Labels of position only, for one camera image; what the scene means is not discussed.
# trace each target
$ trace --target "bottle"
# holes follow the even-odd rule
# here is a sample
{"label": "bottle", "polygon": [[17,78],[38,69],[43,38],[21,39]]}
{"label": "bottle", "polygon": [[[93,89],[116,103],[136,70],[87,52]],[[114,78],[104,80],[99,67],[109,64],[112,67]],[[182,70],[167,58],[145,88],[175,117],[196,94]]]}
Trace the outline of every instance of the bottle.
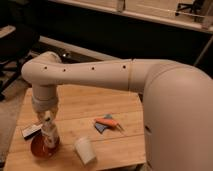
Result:
{"label": "bottle", "polygon": [[44,137],[44,146],[50,149],[56,148],[59,142],[57,127],[48,117],[45,119],[41,132]]}

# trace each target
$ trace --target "red object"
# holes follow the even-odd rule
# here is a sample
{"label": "red object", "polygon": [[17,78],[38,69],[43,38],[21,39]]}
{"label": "red object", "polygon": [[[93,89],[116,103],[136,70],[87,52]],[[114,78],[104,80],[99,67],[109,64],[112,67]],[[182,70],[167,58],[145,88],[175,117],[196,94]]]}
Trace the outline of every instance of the red object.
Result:
{"label": "red object", "polygon": [[117,121],[115,121],[114,119],[96,118],[95,122],[98,122],[98,123],[101,123],[101,124],[104,124],[104,125],[107,125],[107,126],[110,126],[113,128],[116,128],[118,126],[120,129],[123,130],[123,128],[120,126],[120,124]]}
{"label": "red object", "polygon": [[34,156],[39,158],[50,157],[55,154],[59,149],[60,139],[56,142],[55,148],[48,148],[44,144],[44,137],[42,133],[38,133],[31,142],[31,152]]}

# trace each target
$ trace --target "background furniture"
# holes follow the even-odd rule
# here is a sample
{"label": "background furniture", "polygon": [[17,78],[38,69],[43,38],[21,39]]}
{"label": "background furniture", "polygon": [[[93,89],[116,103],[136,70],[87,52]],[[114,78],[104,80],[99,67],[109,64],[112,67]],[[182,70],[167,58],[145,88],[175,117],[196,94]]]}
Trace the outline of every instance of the background furniture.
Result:
{"label": "background furniture", "polygon": [[39,39],[39,34],[33,29],[13,20],[8,1],[1,0],[0,28],[6,25],[15,26],[16,30],[0,38],[0,76],[4,76],[5,71],[14,73],[6,81],[0,81],[0,101],[5,98],[2,92],[19,77],[23,63],[29,59],[30,48]]}
{"label": "background furniture", "polygon": [[195,0],[192,4],[179,3],[177,6],[176,16],[179,15],[179,11],[190,9],[190,13],[198,14],[198,10],[201,10],[204,0]]}
{"label": "background furniture", "polygon": [[[176,27],[49,0],[30,0],[23,6],[23,14],[25,23],[44,37],[121,59],[171,59],[193,65],[212,36],[184,25]],[[14,16],[20,19],[17,12]],[[203,62],[202,70],[213,76],[208,63]]]}
{"label": "background furniture", "polygon": [[209,11],[211,4],[213,4],[212,0],[205,0],[200,11],[200,15],[213,15],[212,12]]}
{"label": "background furniture", "polygon": [[[48,159],[38,159],[30,151],[21,129],[37,122],[28,89],[13,136],[4,171],[92,171],[145,163],[143,111],[136,93],[77,85],[58,86],[59,111],[56,116],[61,145]],[[94,118],[111,114],[124,131],[107,129],[100,134]],[[97,161],[84,166],[74,150],[75,141],[88,136]]]}

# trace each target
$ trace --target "gray object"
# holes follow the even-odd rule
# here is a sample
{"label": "gray object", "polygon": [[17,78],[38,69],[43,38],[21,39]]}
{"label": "gray object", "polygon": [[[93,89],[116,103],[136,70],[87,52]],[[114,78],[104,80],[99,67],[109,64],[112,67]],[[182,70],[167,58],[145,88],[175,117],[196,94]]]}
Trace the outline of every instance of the gray object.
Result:
{"label": "gray object", "polygon": [[[105,119],[112,119],[112,116],[110,114],[107,114],[104,116]],[[94,123],[94,127],[100,132],[101,134],[105,131],[105,129],[109,128],[109,126],[101,124],[101,123]]]}

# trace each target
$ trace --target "desk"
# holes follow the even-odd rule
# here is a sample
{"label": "desk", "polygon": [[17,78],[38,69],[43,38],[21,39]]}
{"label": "desk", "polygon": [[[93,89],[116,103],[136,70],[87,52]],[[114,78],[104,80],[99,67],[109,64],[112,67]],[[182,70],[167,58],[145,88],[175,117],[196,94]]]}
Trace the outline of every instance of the desk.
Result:
{"label": "desk", "polygon": [[[56,117],[61,145],[48,159],[35,158],[31,140],[25,141],[21,129],[37,121],[28,89],[17,122],[5,171],[90,171],[123,167],[145,162],[142,105],[136,93],[85,86],[58,86],[59,111]],[[93,126],[95,117],[112,114],[124,132],[106,130],[100,134]],[[88,135],[97,162],[84,166],[74,150],[74,141]]]}

